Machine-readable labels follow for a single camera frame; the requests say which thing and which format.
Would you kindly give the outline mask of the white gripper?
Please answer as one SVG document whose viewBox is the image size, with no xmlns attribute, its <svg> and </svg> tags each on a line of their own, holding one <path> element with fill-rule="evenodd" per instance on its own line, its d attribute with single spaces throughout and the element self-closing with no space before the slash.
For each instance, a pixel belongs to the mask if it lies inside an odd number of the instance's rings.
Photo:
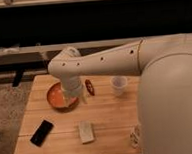
<svg viewBox="0 0 192 154">
<path fill-rule="evenodd" d="M 83 103 L 87 104 L 86 97 L 84 96 L 84 93 L 82 93 L 83 85 L 80 77 L 70 76 L 69 78 L 62 78 L 61 83 L 62 91 L 66 96 L 64 100 L 67 105 L 72 103 L 72 97 L 78 96 L 80 96 L 80 100 Z"/>
</svg>

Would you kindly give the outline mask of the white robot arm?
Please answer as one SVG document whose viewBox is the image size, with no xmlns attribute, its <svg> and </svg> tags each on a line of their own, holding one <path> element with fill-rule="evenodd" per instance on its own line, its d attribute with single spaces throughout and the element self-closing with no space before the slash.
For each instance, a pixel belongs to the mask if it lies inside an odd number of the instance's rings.
<svg viewBox="0 0 192 154">
<path fill-rule="evenodd" d="M 66 97 L 83 75 L 137 76 L 142 154 L 192 154 L 192 34 L 145 38 L 82 56 L 69 46 L 48 63 Z"/>
</svg>

